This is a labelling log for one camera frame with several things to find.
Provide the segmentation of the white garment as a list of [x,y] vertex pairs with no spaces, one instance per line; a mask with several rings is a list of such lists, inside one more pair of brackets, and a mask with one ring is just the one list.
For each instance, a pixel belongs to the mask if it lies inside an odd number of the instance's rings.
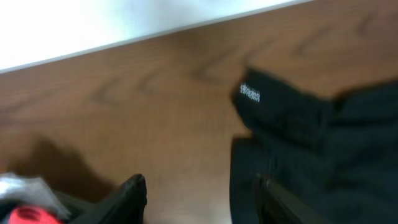
[[53,212],[58,218],[69,219],[71,213],[40,177],[25,178],[14,173],[1,174],[1,200],[36,205]]

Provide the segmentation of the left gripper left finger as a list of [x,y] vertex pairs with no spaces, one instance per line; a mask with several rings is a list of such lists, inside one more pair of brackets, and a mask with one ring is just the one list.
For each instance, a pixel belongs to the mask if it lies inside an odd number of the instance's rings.
[[134,174],[117,191],[109,194],[71,224],[143,224],[147,205],[146,180]]

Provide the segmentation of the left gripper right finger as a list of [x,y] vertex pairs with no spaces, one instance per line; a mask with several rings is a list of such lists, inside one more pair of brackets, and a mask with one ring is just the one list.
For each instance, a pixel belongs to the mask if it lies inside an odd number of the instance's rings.
[[265,175],[256,177],[254,195],[260,224],[332,224]]

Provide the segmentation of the black shorts red waistband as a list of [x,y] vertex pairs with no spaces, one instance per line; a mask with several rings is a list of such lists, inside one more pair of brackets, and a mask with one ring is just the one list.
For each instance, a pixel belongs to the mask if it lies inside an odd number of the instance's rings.
[[70,212],[68,218],[59,218],[43,207],[28,205],[17,200],[1,200],[1,223],[7,224],[64,224],[71,223],[81,214],[93,208],[86,200],[56,191],[59,201]]

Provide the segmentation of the black long pants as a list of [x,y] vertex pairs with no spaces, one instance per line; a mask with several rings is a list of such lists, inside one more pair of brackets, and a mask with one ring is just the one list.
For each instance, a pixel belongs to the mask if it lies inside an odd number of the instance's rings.
[[259,223],[259,175],[332,223],[397,222],[396,81],[323,99],[250,69],[232,101],[251,132],[231,146],[233,223]]

